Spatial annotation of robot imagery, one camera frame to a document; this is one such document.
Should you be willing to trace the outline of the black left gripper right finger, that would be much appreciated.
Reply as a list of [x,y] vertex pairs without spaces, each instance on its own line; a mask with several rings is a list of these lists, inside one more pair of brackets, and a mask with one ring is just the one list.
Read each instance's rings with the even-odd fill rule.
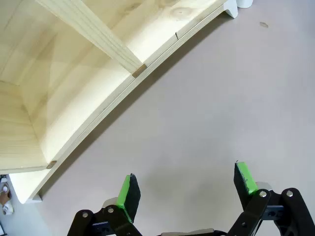
[[315,236],[315,223],[298,189],[278,194],[266,183],[259,187],[245,162],[235,163],[233,181],[243,212],[226,236],[255,236],[263,221],[273,221],[280,236]]

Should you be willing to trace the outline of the light wooden open shelf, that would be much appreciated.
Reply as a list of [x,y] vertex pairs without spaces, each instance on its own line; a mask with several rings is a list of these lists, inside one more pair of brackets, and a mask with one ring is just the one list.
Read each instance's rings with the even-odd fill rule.
[[0,173],[52,168],[173,42],[226,0],[0,0]]

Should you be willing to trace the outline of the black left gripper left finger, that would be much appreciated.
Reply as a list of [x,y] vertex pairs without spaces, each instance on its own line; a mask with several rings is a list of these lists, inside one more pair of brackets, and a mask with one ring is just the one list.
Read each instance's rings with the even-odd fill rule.
[[67,236],[142,236],[133,224],[140,198],[137,178],[131,173],[125,177],[118,197],[105,201],[98,212],[78,211]]

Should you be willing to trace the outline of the white sneaker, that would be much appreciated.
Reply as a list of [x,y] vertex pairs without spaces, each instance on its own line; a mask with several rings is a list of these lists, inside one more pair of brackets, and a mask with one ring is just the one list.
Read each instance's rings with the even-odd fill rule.
[[2,211],[4,215],[12,215],[14,213],[14,208],[12,206],[11,201],[6,202],[3,206],[2,206]]

